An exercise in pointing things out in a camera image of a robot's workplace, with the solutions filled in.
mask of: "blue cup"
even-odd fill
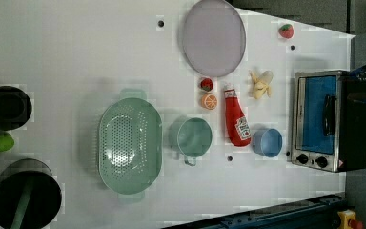
[[[277,156],[283,145],[281,133],[276,129],[257,131],[252,137],[254,151],[262,156]]]

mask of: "toy fruit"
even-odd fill
[[[271,97],[272,87],[269,84],[273,80],[273,73],[271,71],[266,71],[260,77],[257,77],[253,72],[249,73],[251,74],[252,81],[254,82],[254,91],[252,92],[252,96],[255,99],[259,99],[267,92],[267,95]]]
[[[218,102],[215,95],[211,93],[204,94],[201,98],[201,105],[208,110],[214,109],[217,104]]]
[[[4,133],[0,135],[0,152],[10,150],[14,145],[14,140],[10,134]]]
[[[200,87],[202,90],[209,92],[213,89],[213,81],[210,78],[204,78],[201,81]]]
[[[290,39],[294,36],[294,28],[290,24],[286,24],[280,28],[278,31],[280,35],[286,39]]]

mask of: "tabletop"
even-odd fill
[[[245,55],[234,72],[213,78],[219,105],[208,111],[199,103],[201,75],[181,47],[184,18],[196,2],[0,1],[0,85],[23,89],[33,104],[30,121],[10,131],[16,144],[0,154],[0,173],[25,157],[48,164],[63,192],[50,228],[161,228],[344,192],[345,173],[295,166],[285,153],[295,73],[349,70],[353,37],[237,9]],[[294,38],[279,37],[284,23],[294,25]],[[251,97],[249,70],[274,73],[272,98]],[[282,133],[279,156],[265,158],[230,143],[227,82],[236,88],[252,134],[265,127]],[[129,203],[106,187],[96,162],[100,118],[124,88],[146,92],[164,137],[159,177],[142,200]],[[169,127],[181,115],[202,117],[213,129],[212,146],[195,167],[169,146]]]

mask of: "toy strawberry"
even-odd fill
[[[213,81],[210,78],[204,78],[201,80],[200,87],[202,90],[209,92],[213,89]]]
[[[280,28],[278,31],[280,35],[286,39],[290,39],[294,36],[294,28],[290,24],[286,24]]]

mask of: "yellow object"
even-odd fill
[[[254,82],[254,91],[252,92],[252,96],[255,99],[259,99],[267,92],[267,95],[271,97],[272,87],[270,86],[270,83],[273,80],[272,71],[266,71],[260,77],[251,71],[249,71],[249,74],[251,75],[252,81]]]
[[[201,105],[208,110],[214,109],[217,104],[218,102],[215,95],[211,93],[204,94],[201,98]]]
[[[352,210],[337,212],[341,219],[341,224],[338,229],[353,229],[349,226],[349,221],[356,219],[356,213]]]

